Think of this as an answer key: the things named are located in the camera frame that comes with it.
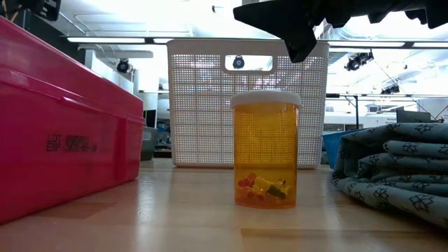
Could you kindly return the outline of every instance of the desk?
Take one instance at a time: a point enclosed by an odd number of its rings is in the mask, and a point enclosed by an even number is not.
[[[363,206],[330,175],[298,171],[294,209],[249,209],[231,169],[155,159],[135,181],[0,226],[0,251],[447,251],[443,230]]]

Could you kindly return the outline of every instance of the security camera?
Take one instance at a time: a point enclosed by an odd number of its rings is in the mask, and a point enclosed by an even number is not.
[[[117,71],[124,74],[132,71],[132,65],[129,64],[129,59],[120,59],[120,62],[117,65]]]
[[[244,67],[244,59],[241,55],[237,55],[233,60],[234,69],[242,69]]]
[[[394,84],[390,87],[386,87],[381,90],[381,95],[393,95],[400,92],[400,86],[398,84]]]
[[[367,62],[374,59],[375,57],[373,56],[372,50],[370,50],[370,52],[357,53],[349,58],[349,62],[344,66],[344,68],[347,71],[356,71],[361,66],[364,66]]]

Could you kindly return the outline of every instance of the white plastic basket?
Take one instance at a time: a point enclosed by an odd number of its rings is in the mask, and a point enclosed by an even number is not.
[[[321,162],[328,73],[327,43],[291,63],[283,41],[175,39],[167,43],[173,163],[179,167],[233,167],[233,112],[230,99],[254,89],[298,93],[297,165]],[[272,56],[270,71],[231,71],[227,55]]]

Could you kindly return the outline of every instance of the blue bin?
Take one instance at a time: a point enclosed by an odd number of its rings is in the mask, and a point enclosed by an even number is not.
[[[330,163],[331,169],[335,168],[337,154],[339,153],[339,144],[341,141],[341,137],[346,134],[351,134],[351,133],[358,132],[361,130],[362,129],[355,129],[355,130],[346,131],[346,132],[324,134],[322,136],[323,142],[325,143],[325,149],[327,150],[328,162]]]

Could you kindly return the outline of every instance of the white bottle cap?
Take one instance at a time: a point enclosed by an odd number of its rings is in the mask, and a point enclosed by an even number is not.
[[[301,106],[300,95],[282,90],[256,90],[241,92],[232,97],[230,104],[232,107],[242,104],[254,104],[262,102],[284,102]]]

